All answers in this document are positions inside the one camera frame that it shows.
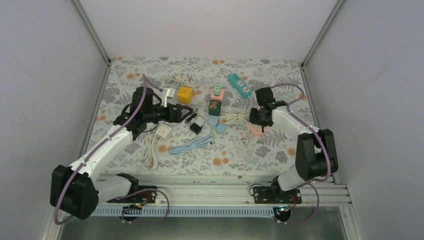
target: teal power strip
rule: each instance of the teal power strip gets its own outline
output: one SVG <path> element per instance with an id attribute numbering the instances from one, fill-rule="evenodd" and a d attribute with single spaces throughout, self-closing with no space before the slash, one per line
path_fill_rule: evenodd
<path id="1" fill-rule="evenodd" d="M 252 95 L 251 88 L 236 73 L 228 76 L 228 82 L 237 90 L 237 92 L 245 99 Z"/>

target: black power adapter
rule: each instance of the black power adapter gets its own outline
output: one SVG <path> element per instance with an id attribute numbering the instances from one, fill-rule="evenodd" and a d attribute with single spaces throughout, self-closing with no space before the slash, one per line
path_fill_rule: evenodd
<path id="1" fill-rule="evenodd" d="M 198 135 L 202 131 L 202 127 L 197 125 L 196 123 L 193 123 L 190 126 L 190 130 L 193 131 L 193 133 L 195 133 L 196 135 Z"/>

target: gray floor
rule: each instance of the gray floor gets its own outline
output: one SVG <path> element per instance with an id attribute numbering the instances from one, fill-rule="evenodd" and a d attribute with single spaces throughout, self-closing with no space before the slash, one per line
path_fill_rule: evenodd
<path id="1" fill-rule="evenodd" d="M 304 219 L 311 212 L 312 208 L 294 209 L 291 221 Z M 290 226 L 266 218 L 169 217 L 162 224 L 143 226 L 123 224 L 117 217 L 89 217 L 65 224 L 59 239 L 344 240 L 346 236 L 339 208 L 320 207 L 310 221 Z"/>

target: blue cable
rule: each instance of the blue cable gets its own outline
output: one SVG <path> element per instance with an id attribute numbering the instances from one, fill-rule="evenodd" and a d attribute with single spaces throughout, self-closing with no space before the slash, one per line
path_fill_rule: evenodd
<path id="1" fill-rule="evenodd" d="M 173 148 L 169 149 L 169 154 L 179 155 L 193 149 L 206 148 L 209 142 L 212 142 L 214 140 L 214 136 L 212 136 L 212 133 L 214 133 L 214 130 L 215 130 L 215 127 L 211 127 L 210 133 L 208 136 L 205 136 L 205 137 L 198 136 L 185 145 L 174 146 Z"/>

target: white wall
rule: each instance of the white wall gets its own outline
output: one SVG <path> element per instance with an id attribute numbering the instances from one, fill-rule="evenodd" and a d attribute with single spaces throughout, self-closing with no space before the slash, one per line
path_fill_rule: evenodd
<path id="1" fill-rule="evenodd" d="M 348 0 L 306 67 L 366 239 L 422 239 L 424 1 Z"/>
<path id="2" fill-rule="evenodd" d="M 303 61 L 337 0 L 80 0 L 110 57 Z"/>
<path id="3" fill-rule="evenodd" d="M 36 239 L 52 170 L 76 159 L 106 65 L 70 0 L 0 5 L 0 239 Z"/>

